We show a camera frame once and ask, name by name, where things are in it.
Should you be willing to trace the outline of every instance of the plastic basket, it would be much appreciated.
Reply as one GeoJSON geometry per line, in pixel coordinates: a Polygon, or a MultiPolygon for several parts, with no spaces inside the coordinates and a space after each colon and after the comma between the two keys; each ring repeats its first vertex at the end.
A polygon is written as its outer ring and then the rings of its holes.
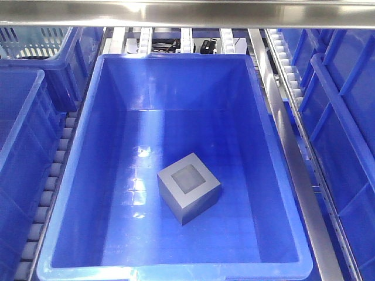
{"type": "Polygon", "coordinates": [[[317,29],[319,33],[319,38],[323,41],[323,43],[328,46],[330,40],[335,32],[335,29],[317,29]]]}
{"type": "Polygon", "coordinates": [[[64,125],[44,76],[0,68],[1,280],[11,280],[17,268],[64,125]]]}
{"type": "Polygon", "coordinates": [[[311,255],[276,137],[246,55],[101,56],[38,278],[307,277],[311,255]],[[156,175],[191,152],[223,192],[182,227],[156,175]]]}
{"type": "Polygon", "coordinates": [[[102,34],[102,28],[0,28],[0,66],[43,69],[56,109],[76,111],[102,34]]]}
{"type": "Polygon", "coordinates": [[[336,31],[323,63],[375,155],[375,31],[336,31]]]}
{"type": "Polygon", "coordinates": [[[375,159],[322,56],[314,56],[311,63],[315,74],[299,110],[362,276],[372,280],[375,159]]]}

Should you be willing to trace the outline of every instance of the metal rail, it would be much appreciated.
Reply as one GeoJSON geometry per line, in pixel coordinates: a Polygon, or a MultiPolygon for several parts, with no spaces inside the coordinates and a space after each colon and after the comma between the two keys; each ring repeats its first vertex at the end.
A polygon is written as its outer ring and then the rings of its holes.
{"type": "Polygon", "coordinates": [[[312,184],[299,151],[287,111],[280,96],[274,74],[258,29],[248,30],[258,62],[265,92],[279,133],[296,196],[305,220],[313,254],[322,281],[343,281],[338,260],[333,250],[325,222],[313,192],[312,184]]]}
{"type": "Polygon", "coordinates": [[[0,25],[375,28],[373,0],[0,0],[0,25]]]}
{"type": "MultiPolygon", "coordinates": [[[[245,29],[232,29],[234,38],[245,38],[245,29]]],[[[129,28],[127,38],[141,37],[141,28],[129,28]]],[[[154,39],[176,39],[181,38],[181,28],[154,28],[152,34],[154,39]]],[[[194,28],[193,38],[220,38],[219,28],[194,28]]]]}
{"type": "Polygon", "coordinates": [[[108,54],[122,54],[125,50],[128,28],[114,28],[108,54]]]}
{"type": "Polygon", "coordinates": [[[312,166],[313,166],[313,169],[314,169],[314,172],[315,172],[315,177],[316,177],[316,179],[317,179],[317,181],[318,181],[318,183],[321,187],[323,199],[324,199],[324,202],[325,202],[326,207],[328,209],[328,213],[329,213],[331,222],[333,224],[333,227],[336,231],[336,236],[337,236],[338,241],[341,245],[341,250],[343,252],[345,261],[347,263],[347,267],[349,269],[349,272],[350,272],[353,280],[362,280],[362,277],[361,277],[359,269],[357,267],[354,255],[353,255],[352,250],[350,248],[349,242],[346,238],[346,235],[345,235],[345,232],[344,232],[343,227],[341,225],[339,216],[337,214],[335,204],[333,202],[333,198],[330,195],[328,185],[325,181],[322,169],[319,165],[318,159],[316,158],[315,152],[312,149],[312,146],[311,146],[310,141],[309,141],[309,137],[308,137],[308,135],[307,135],[307,133],[304,129],[302,118],[301,118],[301,115],[298,111],[298,107],[299,107],[299,100],[298,99],[299,98],[298,97],[296,98],[296,96],[293,95],[293,89],[291,88],[291,85],[290,85],[290,83],[288,83],[288,79],[287,79],[288,74],[285,71],[284,66],[282,65],[282,61],[281,61],[282,58],[280,58],[280,56],[278,55],[277,47],[274,45],[274,41],[272,40],[272,34],[270,34],[270,32],[268,30],[266,30],[265,35],[266,35],[266,38],[267,38],[268,45],[270,47],[270,51],[271,51],[272,56],[275,60],[277,70],[280,74],[282,83],[285,87],[285,92],[288,96],[289,104],[291,106],[291,109],[292,109],[292,112],[293,112],[293,115],[294,115],[294,119],[296,120],[296,124],[298,126],[299,133],[301,134],[302,139],[304,140],[305,147],[308,151],[308,154],[311,157],[311,163],[312,163],[312,166]]]}

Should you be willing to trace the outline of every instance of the bin floor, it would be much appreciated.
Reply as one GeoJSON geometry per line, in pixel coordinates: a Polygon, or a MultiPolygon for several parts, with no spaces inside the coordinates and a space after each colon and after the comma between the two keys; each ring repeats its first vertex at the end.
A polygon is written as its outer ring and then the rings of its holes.
{"type": "Polygon", "coordinates": [[[102,265],[260,262],[230,111],[124,111],[114,130],[115,174],[102,265]],[[195,152],[218,178],[216,205],[181,226],[156,174],[195,152]]]}

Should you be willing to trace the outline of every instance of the square recess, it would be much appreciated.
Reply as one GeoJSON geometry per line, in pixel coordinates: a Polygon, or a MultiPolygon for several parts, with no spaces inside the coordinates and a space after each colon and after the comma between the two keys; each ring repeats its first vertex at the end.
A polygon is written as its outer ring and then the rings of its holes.
{"type": "Polygon", "coordinates": [[[191,153],[158,173],[159,193],[183,225],[219,199],[220,182],[191,153]]]}
{"type": "Polygon", "coordinates": [[[172,178],[185,194],[206,182],[202,175],[191,164],[174,173],[172,178]]]}

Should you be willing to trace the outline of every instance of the metal shelf frame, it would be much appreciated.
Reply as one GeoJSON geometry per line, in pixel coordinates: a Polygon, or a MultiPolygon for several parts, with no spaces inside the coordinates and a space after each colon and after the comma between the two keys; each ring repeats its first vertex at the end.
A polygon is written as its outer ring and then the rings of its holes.
{"type": "Polygon", "coordinates": [[[375,28],[373,0],[0,0],[0,25],[375,28]]]}
{"type": "MultiPolygon", "coordinates": [[[[140,41],[144,42],[144,51],[141,52],[149,52],[152,44],[152,34],[155,31],[155,28],[142,28],[142,30],[139,30],[139,33],[142,34],[142,39],[140,41]]],[[[194,30],[182,29],[182,31],[186,32],[185,36],[180,34],[181,29],[171,29],[170,32],[173,33],[171,36],[181,37],[182,45],[191,46],[191,35],[195,34],[194,30]]],[[[127,38],[132,37],[132,32],[135,32],[133,28],[115,28],[113,30],[106,29],[103,36],[100,53],[123,53],[126,40],[127,38]],[[110,48],[105,52],[103,47],[106,39],[110,39],[110,48]]],[[[211,35],[212,32],[215,32],[215,34],[218,34],[219,36],[221,34],[222,44],[235,48],[235,46],[233,46],[234,32],[231,29],[207,30],[206,32],[207,37],[210,37],[209,35],[211,35]]],[[[306,230],[311,242],[312,254],[315,257],[319,269],[320,280],[341,281],[343,280],[343,277],[338,265],[338,260],[329,239],[317,200],[313,193],[311,181],[309,179],[308,172],[306,171],[306,167],[299,151],[296,138],[292,131],[291,124],[289,123],[288,114],[285,110],[274,73],[272,72],[261,33],[258,29],[244,29],[238,30],[237,32],[238,35],[241,34],[241,37],[246,38],[248,41],[250,56],[254,61],[255,70],[258,78],[260,79],[261,88],[266,100],[268,101],[269,110],[273,115],[285,158],[288,163],[295,193],[298,198],[303,219],[305,221],[306,230]]],[[[187,47],[186,52],[192,52],[192,48],[187,47]]],[[[40,248],[38,249],[38,253],[33,261],[28,281],[33,280],[33,277],[35,276],[35,265],[38,261],[39,251],[40,248]]]]}

